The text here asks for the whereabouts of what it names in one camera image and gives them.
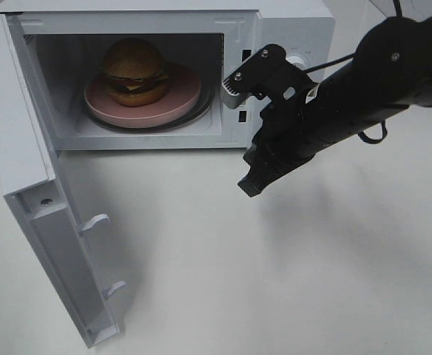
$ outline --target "black cable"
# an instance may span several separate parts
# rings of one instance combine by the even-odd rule
[[[317,65],[315,67],[309,68],[309,69],[305,70],[305,73],[308,74],[310,72],[316,72],[317,70],[321,70],[321,69],[325,69],[327,67],[331,67],[331,66],[333,66],[335,64],[342,63],[344,61],[352,59],[353,57],[354,57],[354,53],[352,53],[350,55],[347,55],[346,57],[339,58],[339,59],[337,59],[335,61],[329,61],[328,63],[324,63],[324,64],[321,64],[321,65]]]
[[[402,14],[402,5],[400,5],[400,0],[394,0],[396,17],[403,17]]]

